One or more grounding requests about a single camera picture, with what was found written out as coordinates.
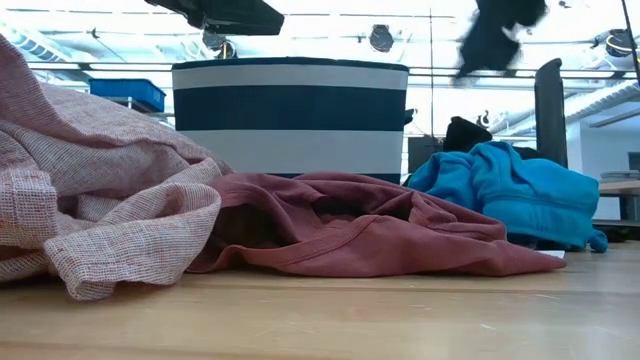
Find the blue hoodie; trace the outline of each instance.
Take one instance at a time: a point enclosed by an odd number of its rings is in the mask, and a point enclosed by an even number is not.
[[[532,237],[565,250],[589,243],[597,252],[607,250],[606,236],[591,222],[598,181],[549,160],[522,160],[504,142],[478,144],[469,153],[434,154],[409,187],[502,221],[510,239]]]

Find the blue storage bin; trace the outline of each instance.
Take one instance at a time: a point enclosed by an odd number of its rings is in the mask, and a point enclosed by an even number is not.
[[[131,97],[154,112],[164,112],[166,94],[147,79],[91,79],[89,92],[102,97]]]
[[[176,130],[237,172],[400,183],[409,69],[315,58],[175,64]]]

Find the blue plastic crate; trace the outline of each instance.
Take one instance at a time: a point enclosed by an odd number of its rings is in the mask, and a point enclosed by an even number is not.
[[[91,79],[89,92],[102,97],[131,97],[154,112],[164,112],[166,94],[147,79]]]

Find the navy and white stripe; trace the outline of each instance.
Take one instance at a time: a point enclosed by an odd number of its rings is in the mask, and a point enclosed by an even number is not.
[[[176,130],[238,172],[400,181],[405,66],[269,58],[183,63],[172,72]]]

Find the wooden floor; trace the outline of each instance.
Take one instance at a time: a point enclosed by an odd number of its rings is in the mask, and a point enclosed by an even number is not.
[[[0,289],[0,359],[640,359],[640,242],[506,279],[186,276]]]

